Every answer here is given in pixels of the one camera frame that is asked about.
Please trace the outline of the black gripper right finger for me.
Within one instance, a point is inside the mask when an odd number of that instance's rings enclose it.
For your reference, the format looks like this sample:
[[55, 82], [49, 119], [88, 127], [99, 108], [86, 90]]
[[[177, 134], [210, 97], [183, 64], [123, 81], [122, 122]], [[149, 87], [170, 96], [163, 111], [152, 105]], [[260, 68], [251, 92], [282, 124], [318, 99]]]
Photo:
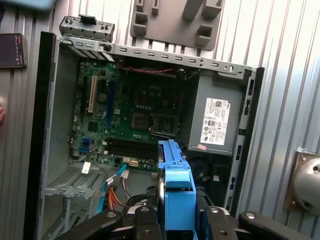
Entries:
[[242, 212], [237, 218], [223, 207], [213, 205], [207, 193], [197, 189], [197, 236], [199, 240], [309, 240], [256, 211]]

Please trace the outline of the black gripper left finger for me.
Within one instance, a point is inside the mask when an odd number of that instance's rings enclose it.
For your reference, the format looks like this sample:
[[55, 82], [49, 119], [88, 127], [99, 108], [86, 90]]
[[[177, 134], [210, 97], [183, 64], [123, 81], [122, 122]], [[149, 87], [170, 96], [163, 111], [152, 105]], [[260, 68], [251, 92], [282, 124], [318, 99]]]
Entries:
[[60, 235], [60, 240], [158, 240], [155, 191], [138, 194], [122, 211], [106, 209]]

